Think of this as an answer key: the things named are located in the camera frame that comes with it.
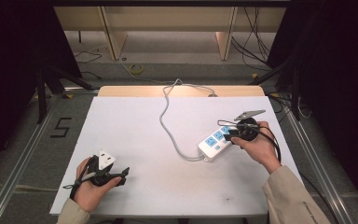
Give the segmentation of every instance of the aluminum rail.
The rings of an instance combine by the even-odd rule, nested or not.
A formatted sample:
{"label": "aluminum rail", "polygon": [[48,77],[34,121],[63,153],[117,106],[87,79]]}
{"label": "aluminum rail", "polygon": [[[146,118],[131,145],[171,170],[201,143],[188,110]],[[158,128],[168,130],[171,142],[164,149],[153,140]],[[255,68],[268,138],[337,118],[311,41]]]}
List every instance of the aluminum rail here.
{"label": "aluminum rail", "polygon": [[310,161],[310,165],[322,186],[325,197],[330,203],[338,222],[341,224],[353,223],[351,216],[348,212],[347,206],[342,201],[336,187],[334,186],[332,180],[324,169],[324,166],[319,159],[319,156],[316,153],[312,143],[310,142],[310,139],[308,138],[307,133],[305,132],[301,122],[296,120],[293,113],[289,112],[289,109],[287,107],[284,108],[284,111],[288,113],[290,123],[295,130],[298,140],[300,141],[301,146],[303,147],[304,152],[306,153]]}
{"label": "aluminum rail", "polygon": [[42,120],[40,124],[36,125],[36,128],[28,141],[25,149],[22,151],[19,160],[17,161],[13,171],[10,173],[6,183],[0,190],[0,217],[3,215],[5,208],[10,200],[14,189],[16,188],[17,184],[19,183],[22,174],[24,173],[25,168],[29,160],[32,158],[34,151],[37,148],[37,145],[48,126],[48,122],[51,118],[51,114],[54,111],[55,105],[61,100],[60,95],[54,95],[51,97],[50,101],[48,102],[48,113],[46,114],[45,118]]}

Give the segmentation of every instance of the sleeve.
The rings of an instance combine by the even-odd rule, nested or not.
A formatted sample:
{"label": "sleeve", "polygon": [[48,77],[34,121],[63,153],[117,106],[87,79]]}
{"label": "sleeve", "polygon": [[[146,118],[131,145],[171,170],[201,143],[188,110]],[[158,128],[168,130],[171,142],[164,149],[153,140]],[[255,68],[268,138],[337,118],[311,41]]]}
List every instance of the sleeve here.
{"label": "sleeve", "polygon": [[271,224],[330,223],[287,166],[274,171],[263,186],[263,190],[268,201]]}
{"label": "sleeve", "polygon": [[85,224],[89,218],[90,213],[68,198],[62,207],[57,224]]}

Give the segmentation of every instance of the person's hand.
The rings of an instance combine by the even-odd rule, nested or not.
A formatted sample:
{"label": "person's hand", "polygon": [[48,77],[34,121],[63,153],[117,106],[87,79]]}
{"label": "person's hand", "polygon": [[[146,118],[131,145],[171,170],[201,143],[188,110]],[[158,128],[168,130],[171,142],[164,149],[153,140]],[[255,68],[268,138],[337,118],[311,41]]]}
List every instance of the person's hand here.
{"label": "person's hand", "polygon": [[[269,128],[269,124],[265,121],[257,122],[257,124],[261,127]],[[268,129],[261,128],[260,131],[273,139],[273,135]],[[254,161],[258,161],[267,169],[269,174],[272,174],[272,172],[281,167],[281,163],[278,161],[275,154],[275,147],[265,136],[258,134],[257,138],[251,142],[245,141],[239,137],[233,137],[231,138],[231,141],[245,149]]]}
{"label": "person's hand", "polygon": [[[90,158],[83,160],[76,169],[76,179],[79,178],[83,168]],[[120,182],[121,177],[115,177],[103,186],[95,186],[90,181],[83,182],[78,188],[74,201],[85,211],[92,212],[100,203],[104,194]]]}

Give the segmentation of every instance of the white table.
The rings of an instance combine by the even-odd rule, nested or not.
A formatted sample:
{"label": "white table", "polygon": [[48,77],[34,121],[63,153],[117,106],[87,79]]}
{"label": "white table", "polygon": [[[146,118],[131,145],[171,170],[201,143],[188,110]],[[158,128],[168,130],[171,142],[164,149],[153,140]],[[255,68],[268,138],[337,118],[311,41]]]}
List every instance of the white table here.
{"label": "white table", "polygon": [[[95,97],[50,213],[58,215],[73,184],[76,167],[100,149],[117,158],[111,173],[130,166],[124,186],[109,191],[94,215],[108,217],[246,217],[267,213],[263,166],[237,146],[212,162],[186,161],[175,151],[158,117],[163,97]],[[278,139],[282,164],[299,178],[280,125],[266,96],[171,97],[164,123],[181,150],[198,155],[198,143],[216,131],[218,119],[266,109]]]}

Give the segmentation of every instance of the wrist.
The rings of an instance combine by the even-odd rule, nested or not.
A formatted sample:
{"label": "wrist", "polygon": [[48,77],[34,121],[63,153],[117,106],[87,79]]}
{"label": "wrist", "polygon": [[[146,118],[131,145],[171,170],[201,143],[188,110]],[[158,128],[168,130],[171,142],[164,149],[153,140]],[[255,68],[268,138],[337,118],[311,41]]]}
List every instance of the wrist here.
{"label": "wrist", "polygon": [[265,163],[262,163],[263,166],[266,168],[267,172],[271,175],[274,171],[276,171],[278,168],[280,168],[282,165],[278,161],[278,159],[268,161]]}

